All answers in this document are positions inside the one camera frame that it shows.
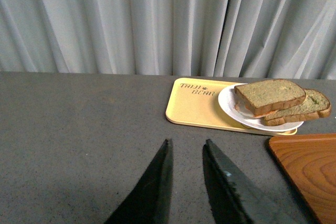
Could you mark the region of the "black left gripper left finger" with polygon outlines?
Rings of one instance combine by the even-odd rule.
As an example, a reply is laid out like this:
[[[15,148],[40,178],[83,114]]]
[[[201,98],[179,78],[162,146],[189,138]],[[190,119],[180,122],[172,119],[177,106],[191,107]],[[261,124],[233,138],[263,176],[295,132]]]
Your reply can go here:
[[[173,143],[163,142],[134,189],[105,223],[168,223],[173,184]]]

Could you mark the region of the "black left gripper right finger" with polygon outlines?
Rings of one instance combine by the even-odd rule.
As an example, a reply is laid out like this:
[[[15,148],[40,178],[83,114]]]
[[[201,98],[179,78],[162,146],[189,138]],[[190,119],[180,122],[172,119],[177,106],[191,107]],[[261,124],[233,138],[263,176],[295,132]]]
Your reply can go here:
[[[203,173],[215,223],[317,223],[280,168],[241,170],[211,139],[203,149]]]

